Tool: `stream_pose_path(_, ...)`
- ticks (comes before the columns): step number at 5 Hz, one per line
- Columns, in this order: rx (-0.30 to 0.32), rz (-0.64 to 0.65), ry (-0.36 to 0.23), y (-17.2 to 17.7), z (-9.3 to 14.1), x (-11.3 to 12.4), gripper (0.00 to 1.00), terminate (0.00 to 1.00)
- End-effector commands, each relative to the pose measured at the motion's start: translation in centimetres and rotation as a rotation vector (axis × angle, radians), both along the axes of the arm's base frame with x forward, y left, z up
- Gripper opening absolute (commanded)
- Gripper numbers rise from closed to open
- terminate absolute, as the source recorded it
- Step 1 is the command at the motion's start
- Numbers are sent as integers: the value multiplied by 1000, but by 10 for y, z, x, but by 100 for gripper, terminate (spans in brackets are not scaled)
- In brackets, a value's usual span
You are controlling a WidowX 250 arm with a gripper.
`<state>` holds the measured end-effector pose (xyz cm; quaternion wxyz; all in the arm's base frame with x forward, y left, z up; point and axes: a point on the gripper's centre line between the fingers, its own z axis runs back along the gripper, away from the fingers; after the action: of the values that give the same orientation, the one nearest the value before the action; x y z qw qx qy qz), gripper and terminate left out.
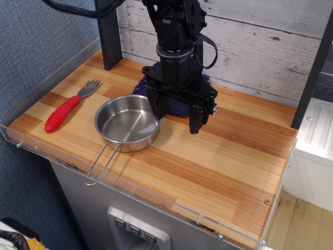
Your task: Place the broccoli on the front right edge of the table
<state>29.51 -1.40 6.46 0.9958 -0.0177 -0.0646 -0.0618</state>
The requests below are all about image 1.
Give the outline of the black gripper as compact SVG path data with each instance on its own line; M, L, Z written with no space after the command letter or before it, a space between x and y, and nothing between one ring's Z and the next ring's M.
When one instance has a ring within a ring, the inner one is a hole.
M191 134L198 134L208 121L209 115L217 111L217 91L206 84L201 74L203 48L192 47L184 51L167 51L157 48L161 67L145 68L146 93L149 104L158 120L170 110L170 99L189 106Z

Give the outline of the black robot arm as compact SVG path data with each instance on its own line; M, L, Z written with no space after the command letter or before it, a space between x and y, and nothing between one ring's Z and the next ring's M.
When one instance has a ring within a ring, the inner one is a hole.
M142 69L152 111L158 119L171 109L171 100L188 106L189 129L197 134L217 110L217 91L202 71L203 43L216 44L201 30L207 13L198 1L144 1L157 33L159 67Z

